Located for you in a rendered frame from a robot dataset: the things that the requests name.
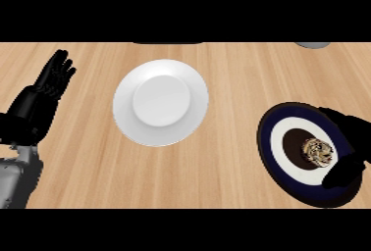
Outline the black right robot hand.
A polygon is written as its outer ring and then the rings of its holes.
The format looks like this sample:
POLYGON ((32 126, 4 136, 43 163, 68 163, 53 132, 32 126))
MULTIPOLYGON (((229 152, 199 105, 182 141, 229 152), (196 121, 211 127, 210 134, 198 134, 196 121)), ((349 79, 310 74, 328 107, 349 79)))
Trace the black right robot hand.
POLYGON ((331 108, 319 108, 335 123, 341 134, 353 148, 331 168, 324 181, 324 188, 346 187, 365 170, 363 162, 371 164, 371 123, 358 117, 347 116, 331 108))

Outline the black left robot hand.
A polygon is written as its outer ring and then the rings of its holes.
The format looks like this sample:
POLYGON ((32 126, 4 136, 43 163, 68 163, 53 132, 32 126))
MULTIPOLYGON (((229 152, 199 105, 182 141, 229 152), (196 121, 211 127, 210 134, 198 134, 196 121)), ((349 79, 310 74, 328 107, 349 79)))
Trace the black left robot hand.
POLYGON ((68 51, 57 50, 6 113, 0 113, 0 144, 35 146, 52 125, 57 103, 75 74, 68 51))

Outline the frosted cupcake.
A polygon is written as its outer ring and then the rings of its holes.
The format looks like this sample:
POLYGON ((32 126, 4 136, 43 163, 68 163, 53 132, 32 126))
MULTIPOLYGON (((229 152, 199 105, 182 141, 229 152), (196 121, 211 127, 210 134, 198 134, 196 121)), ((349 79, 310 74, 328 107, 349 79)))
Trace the frosted cupcake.
POLYGON ((329 144, 318 138, 309 138, 304 141, 301 153, 306 161, 318 168, 325 168, 332 162, 334 149, 329 144))

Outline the grey round object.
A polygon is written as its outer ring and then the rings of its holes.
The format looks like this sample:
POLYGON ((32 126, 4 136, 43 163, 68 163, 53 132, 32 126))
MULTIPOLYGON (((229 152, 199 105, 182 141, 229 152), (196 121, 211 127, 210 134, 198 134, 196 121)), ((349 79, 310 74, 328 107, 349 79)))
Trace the grey round object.
POLYGON ((329 42, 294 42, 298 46, 309 49, 325 48, 331 43, 329 42))

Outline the dark blue and white plate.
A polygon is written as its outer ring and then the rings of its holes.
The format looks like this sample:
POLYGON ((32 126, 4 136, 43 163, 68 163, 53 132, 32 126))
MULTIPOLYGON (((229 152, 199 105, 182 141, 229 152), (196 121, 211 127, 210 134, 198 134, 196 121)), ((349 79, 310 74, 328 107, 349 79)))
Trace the dark blue and white plate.
POLYGON ((352 153, 352 147, 318 108, 297 102, 275 105, 260 118, 257 143, 266 171, 298 201, 315 207, 334 208, 352 200, 362 176, 346 187, 322 187, 322 180, 338 159, 352 153), (334 150, 325 167, 316 167, 303 159, 301 145, 310 138, 322 140, 334 150))

